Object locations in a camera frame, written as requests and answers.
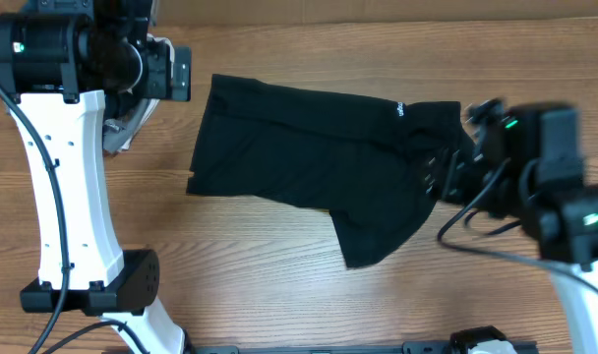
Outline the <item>black t-shirt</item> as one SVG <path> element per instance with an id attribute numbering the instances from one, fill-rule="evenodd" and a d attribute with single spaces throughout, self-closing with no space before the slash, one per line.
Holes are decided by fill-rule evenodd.
<path id="1" fill-rule="evenodd" d="M 407 104 L 214 75 L 187 191 L 329 213 L 347 266 L 396 251 L 435 207 L 421 166 L 471 152 L 456 101 Z"/>

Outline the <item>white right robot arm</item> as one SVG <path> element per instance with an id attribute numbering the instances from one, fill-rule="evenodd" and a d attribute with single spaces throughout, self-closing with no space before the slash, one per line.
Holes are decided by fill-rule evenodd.
<path id="1" fill-rule="evenodd" d="M 534 266 L 551 275 L 567 316 L 571 348 L 598 353 L 598 184 L 585 183 L 579 113 L 545 101 L 507 108 L 500 98 L 467 109 L 473 148 L 446 147 L 420 167 L 429 197 L 460 207 L 438 232 L 447 249 Z M 458 222 L 480 211 L 514 221 L 538 245 L 529 259 L 446 240 Z"/>

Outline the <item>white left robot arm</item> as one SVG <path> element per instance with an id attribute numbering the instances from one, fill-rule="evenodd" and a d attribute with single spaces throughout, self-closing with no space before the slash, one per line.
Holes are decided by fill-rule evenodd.
<path id="1" fill-rule="evenodd" d="M 133 353 L 193 351 L 157 292 L 150 249 L 117 240 L 103 158 L 163 100 L 188 101 L 192 53 L 150 33 L 155 0 L 41 0 L 0 14 L 0 98 L 20 132 L 40 236 L 24 311 L 111 327 Z"/>

